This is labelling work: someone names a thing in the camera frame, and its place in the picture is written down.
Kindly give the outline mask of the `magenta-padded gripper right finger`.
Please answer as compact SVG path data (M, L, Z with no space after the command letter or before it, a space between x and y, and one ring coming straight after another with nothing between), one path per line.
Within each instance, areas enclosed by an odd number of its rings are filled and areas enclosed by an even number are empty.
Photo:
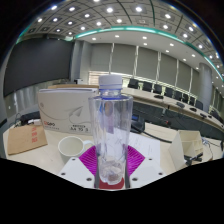
M146 158L129 146L127 152L127 175L131 188L140 188L166 176L153 158Z

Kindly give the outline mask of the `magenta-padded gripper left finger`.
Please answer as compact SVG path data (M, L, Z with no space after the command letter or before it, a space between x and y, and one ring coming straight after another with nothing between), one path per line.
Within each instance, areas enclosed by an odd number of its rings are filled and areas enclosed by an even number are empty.
M80 157L68 160L58 176L84 188L93 188L97 174L97 154L94 146Z

